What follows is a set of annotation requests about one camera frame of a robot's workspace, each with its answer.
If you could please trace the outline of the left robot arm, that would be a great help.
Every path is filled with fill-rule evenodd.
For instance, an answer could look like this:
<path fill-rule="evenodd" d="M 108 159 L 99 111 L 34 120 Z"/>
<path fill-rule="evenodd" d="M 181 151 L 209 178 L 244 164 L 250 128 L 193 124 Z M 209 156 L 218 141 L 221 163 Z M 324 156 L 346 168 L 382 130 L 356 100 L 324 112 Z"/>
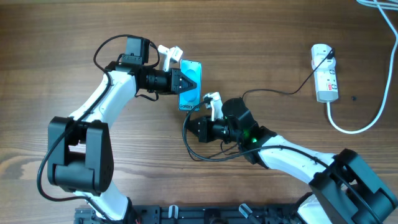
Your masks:
<path fill-rule="evenodd" d="M 39 193 L 50 201 L 42 174 L 47 171 L 51 185 L 85 200 L 92 216 L 103 223 L 140 223 L 131 199 L 112 181 L 114 158 L 109 129 L 140 89 L 159 95 L 179 95 L 199 86 L 179 68 L 183 51 L 155 45 L 151 40 L 126 34 L 126 49 L 115 61 L 98 68 L 103 81 L 87 101 L 68 117 L 54 117 L 48 126 L 48 151 L 37 174 Z"/>

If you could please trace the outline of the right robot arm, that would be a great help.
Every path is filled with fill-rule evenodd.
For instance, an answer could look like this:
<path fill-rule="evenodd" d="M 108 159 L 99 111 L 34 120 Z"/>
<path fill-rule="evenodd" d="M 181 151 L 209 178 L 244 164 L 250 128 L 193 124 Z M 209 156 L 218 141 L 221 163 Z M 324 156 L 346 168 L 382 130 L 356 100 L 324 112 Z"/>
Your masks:
<path fill-rule="evenodd" d="M 238 151 L 225 160 L 243 156 L 252 164 L 285 172 L 308 184 L 311 191 L 296 206 L 295 219 L 304 223 L 382 223 L 397 209 L 397 197 L 355 151 L 332 154 L 291 143 L 258 125 L 242 98 L 219 103 L 207 96 L 202 103 L 213 115 L 187 116 L 182 136 L 190 131 L 200 142 L 235 142 Z"/>

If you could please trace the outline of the blue Galaxy smartphone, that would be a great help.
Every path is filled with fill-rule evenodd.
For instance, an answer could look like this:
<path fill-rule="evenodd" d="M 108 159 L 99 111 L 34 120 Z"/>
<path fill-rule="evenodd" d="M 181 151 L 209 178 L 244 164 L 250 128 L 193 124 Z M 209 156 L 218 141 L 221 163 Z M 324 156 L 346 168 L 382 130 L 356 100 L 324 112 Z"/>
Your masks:
<path fill-rule="evenodd" d="M 180 70 L 182 77 L 183 93 L 178 95 L 178 108 L 180 111 L 190 111 L 201 100 L 201 63 L 191 60 L 181 60 Z"/>

